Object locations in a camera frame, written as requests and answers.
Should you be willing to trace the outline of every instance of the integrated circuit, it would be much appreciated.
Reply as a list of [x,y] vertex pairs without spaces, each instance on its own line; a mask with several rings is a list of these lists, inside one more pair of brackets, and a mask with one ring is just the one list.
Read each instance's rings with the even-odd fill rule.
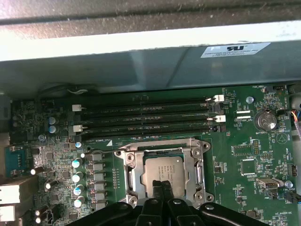
[[69,171],[64,171],[63,172],[63,178],[70,178],[70,172]]
[[252,175],[256,173],[255,159],[243,159],[240,161],[241,175]]
[[175,197],[184,196],[185,181],[181,157],[148,158],[145,161],[143,184],[148,197],[152,197],[153,180],[169,180]]
[[47,160],[53,160],[53,153],[47,153],[46,158]]
[[77,213],[69,213],[69,220],[76,221],[78,219]]
[[234,146],[233,150],[235,156],[253,154],[252,145]]

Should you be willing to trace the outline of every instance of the electrolytic capacitor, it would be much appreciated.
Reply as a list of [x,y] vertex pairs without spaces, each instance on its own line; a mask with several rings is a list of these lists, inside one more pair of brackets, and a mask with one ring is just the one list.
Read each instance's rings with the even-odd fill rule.
[[74,201],[74,206],[76,208],[80,208],[82,204],[85,203],[85,197],[84,196],[79,196],[77,199]]
[[46,189],[51,189],[56,185],[58,185],[58,181],[57,180],[52,180],[52,181],[46,183],[45,188]]
[[40,224],[43,220],[46,219],[46,217],[47,217],[47,213],[46,212],[42,213],[40,216],[36,218],[36,223]]
[[83,185],[77,185],[76,188],[73,190],[73,193],[76,196],[79,196],[83,193],[84,190],[85,190],[85,187]]
[[82,172],[77,172],[76,174],[74,174],[74,175],[72,176],[72,181],[73,181],[74,183],[77,183],[77,182],[79,182],[83,177],[84,177],[84,174],[83,174]]
[[58,123],[58,120],[55,117],[49,117],[48,123],[49,125],[54,125]]
[[78,168],[83,164],[83,160],[81,158],[77,158],[72,162],[72,167]]
[[52,125],[52,126],[49,126],[48,131],[49,131],[49,133],[57,133],[59,131],[59,128]]
[[41,166],[30,170],[31,175],[36,175],[36,174],[39,174],[39,173],[42,173],[42,172],[44,172],[44,168],[41,167]]
[[48,206],[44,205],[39,210],[35,211],[36,216],[40,216],[43,214],[46,210],[48,210]]

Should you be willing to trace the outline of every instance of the connector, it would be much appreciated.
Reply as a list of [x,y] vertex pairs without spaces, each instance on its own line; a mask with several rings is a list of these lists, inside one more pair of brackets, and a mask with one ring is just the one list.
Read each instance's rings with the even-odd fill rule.
[[83,131],[83,125],[73,126],[73,132],[82,132],[82,131]]
[[216,122],[225,122],[226,116],[225,115],[217,115],[217,116],[215,116],[215,121]]
[[284,193],[284,198],[291,203],[301,203],[301,195],[298,195],[295,192],[286,192]]
[[257,183],[266,190],[278,189],[278,182],[271,178],[257,178]]
[[289,176],[298,176],[297,166],[295,166],[294,164],[287,164],[287,173]]
[[81,112],[81,110],[82,110],[81,105],[72,105],[73,112]]
[[224,102],[224,101],[225,101],[224,95],[215,95],[214,96],[214,102]]
[[54,222],[56,222],[59,218],[61,218],[60,214],[60,205],[55,204],[49,207],[48,210],[46,210],[47,213],[47,225],[53,225]]

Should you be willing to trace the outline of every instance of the cable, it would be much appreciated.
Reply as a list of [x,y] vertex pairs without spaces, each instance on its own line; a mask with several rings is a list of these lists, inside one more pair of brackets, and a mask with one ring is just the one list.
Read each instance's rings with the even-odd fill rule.
[[293,118],[295,119],[295,121],[298,121],[298,118],[297,118],[297,116],[296,116],[295,112],[291,111],[291,113],[292,113],[292,115],[293,115]]

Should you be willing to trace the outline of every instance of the white label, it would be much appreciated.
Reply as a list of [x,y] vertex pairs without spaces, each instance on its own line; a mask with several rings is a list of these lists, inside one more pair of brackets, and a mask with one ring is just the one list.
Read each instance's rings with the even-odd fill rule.
[[254,55],[269,44],[270,42],[229,46],[210,46],[206,48],[201,58]]

